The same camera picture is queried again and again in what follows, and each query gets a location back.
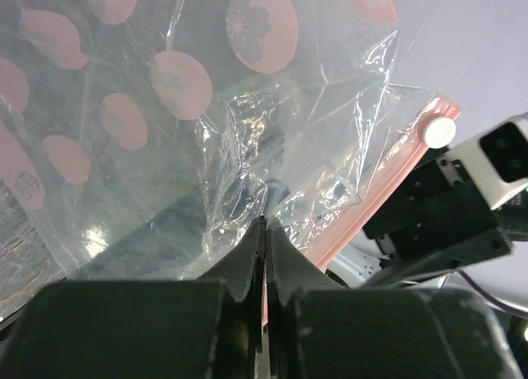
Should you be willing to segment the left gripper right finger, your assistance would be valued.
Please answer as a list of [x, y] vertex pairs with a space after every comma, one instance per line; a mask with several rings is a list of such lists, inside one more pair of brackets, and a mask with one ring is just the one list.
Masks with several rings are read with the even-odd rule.
[[265, 236], [278, 378], [519, 378], [495, 314], [460, 289], [345, 288], [280, 228]]

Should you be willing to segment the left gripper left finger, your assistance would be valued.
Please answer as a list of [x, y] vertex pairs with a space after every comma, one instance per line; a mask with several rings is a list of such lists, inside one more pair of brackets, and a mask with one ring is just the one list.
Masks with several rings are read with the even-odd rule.
[[4, 378], [251, 378], [266, 222], [187, 281], [56, 282], [16, 321]]

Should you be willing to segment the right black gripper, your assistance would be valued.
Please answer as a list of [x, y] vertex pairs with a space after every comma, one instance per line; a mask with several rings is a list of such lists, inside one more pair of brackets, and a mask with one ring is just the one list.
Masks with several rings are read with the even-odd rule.
[[363, 230], [388, 258], [369, 287], [428, 280], [513, 250], [462, 163], [445, 155], [415, 167]]

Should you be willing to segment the clear pink-dotted zip bag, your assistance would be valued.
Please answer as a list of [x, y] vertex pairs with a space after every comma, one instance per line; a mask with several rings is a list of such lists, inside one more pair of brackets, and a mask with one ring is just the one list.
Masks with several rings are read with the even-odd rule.
[[181, 279], [258, 216], [325, 268], [460, 109], [390, 79], [392, 0], [1, 0], [1, 318]]

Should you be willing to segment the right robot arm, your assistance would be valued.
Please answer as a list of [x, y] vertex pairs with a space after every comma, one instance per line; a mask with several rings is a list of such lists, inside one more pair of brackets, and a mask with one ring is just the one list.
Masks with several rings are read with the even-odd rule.
[[400, 287], [475, 291], [497, 313], [522, 373], [527, 372], [527, 311], [469, 275], [469, 266], [503, 258], [527, 239], [527, 193], [490, 210], [459, 160], [423, 160], [363, 227], [379, 253], [346, 246], [325, 273], [358, 287], [376, 273]]

